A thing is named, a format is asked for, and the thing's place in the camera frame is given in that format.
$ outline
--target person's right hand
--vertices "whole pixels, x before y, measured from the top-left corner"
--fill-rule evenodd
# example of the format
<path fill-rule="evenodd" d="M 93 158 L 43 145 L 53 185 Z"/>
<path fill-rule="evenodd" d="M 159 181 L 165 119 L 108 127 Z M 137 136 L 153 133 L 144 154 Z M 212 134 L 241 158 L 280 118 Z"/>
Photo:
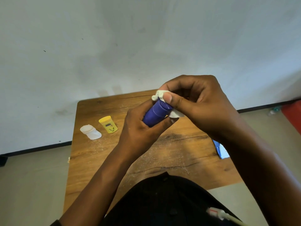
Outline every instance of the person's right hand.
<path fill-rule="evenodd" d="M 159 90 L 171 91 L 164 93 L 165 102 L 219 142 L 235 135 L 244 123 L 215 76 L 181 75 L 164 83 Z"/>

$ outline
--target person's right arm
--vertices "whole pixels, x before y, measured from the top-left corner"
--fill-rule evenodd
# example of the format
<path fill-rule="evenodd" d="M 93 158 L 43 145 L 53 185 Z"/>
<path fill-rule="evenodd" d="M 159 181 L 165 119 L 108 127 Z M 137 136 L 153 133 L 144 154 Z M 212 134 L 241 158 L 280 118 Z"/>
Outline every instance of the person's right arm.
<path fill-rule="evenodd" d="M 214 76 L 179 76 L 163 99 L 227 149 L 269 225 L 301 224 L 301 185 L 240 117 Z"/>

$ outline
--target person's left arm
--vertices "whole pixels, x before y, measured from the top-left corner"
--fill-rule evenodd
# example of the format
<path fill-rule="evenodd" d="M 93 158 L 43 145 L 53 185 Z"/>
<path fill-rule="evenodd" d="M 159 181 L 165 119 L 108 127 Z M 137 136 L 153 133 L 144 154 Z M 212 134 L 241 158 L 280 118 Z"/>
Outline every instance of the person's left arm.
<path fill-rule="evenodd" d="M 62 226 L 94 226 L 103 220 L 128 168 L 175 121 L 167 117 L 149 128 L 142 120 L 152 106 L 152 100 L 148 100 L 128 111 L 117 146 L 59 219 Z"/>

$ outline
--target wooden table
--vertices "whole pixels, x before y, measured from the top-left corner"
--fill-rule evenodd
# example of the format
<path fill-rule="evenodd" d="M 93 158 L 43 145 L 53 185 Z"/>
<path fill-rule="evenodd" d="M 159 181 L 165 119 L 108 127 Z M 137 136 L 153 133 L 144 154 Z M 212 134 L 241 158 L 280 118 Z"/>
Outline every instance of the wooden table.
<path fill-rule="evenodd" d="M 124 118 L 133 108 L 154 95 L 156 90 L 80 101 L 77 104 L 64 212 L 77 198 L 94 173 L 118 143 Z M 98 120 L 110 115 L 118 127 L 108 134 Z M 90 124 L 102 133 L 90 140 L 79 130 Z M 219 159 L 214 144 L 187 118 L 180 118 L 129 168 L 110 209 L 136 183 L 167 171 L 188 178 L 206 190 L 241 182 L 231 159 Z"/>

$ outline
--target skirting board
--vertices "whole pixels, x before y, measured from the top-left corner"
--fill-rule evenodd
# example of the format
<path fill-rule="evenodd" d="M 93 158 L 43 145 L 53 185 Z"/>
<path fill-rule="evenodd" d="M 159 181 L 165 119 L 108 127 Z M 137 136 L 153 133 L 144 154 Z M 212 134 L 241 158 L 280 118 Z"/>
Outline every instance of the skirting board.
<path fill-rule="evenodd" d="M 237 112 L 245 113 L 245 112 L 251 112 L 251 111 L 261 110 L 261 109 L 266 109 L 266 108 L 273 108 L 273 107 L 276 107 L 276 106 L 292 104 L 292 103 L 294 103 L 298 100 L 301 100 L 301 98 L 297 98 L 297 99 L 293 99 L 293 100 L 285 101 L 285 102 L 273 103 L 273 104 L 269 104 L 269 105 L 261 105 L 261 106 L 256 106 L 256 107 L 252 107 L 252 108 L 239 109 L 239 110 L 237 110 Z M 3 154 L 2 156 L 6 156 L 6 157 L 18 156 L 18 155 L 31 153 L 31 152 L 38 152 L 38 151 L 48 150 L 48 149 L 57 148 L 57 147 L 69 146 L 71 144 L 72 144 L 72 141 L 68 141 L 68 142 L 64 142 L 64 143 L 56 143 L 56 144 L 51 144 L 51 145 L 47 145 L 47 146 L 36 147 L 36 148 L 26 149 L 26 150 L 17 151 L 17 152 L 6 153 L 6 154 Z"/>

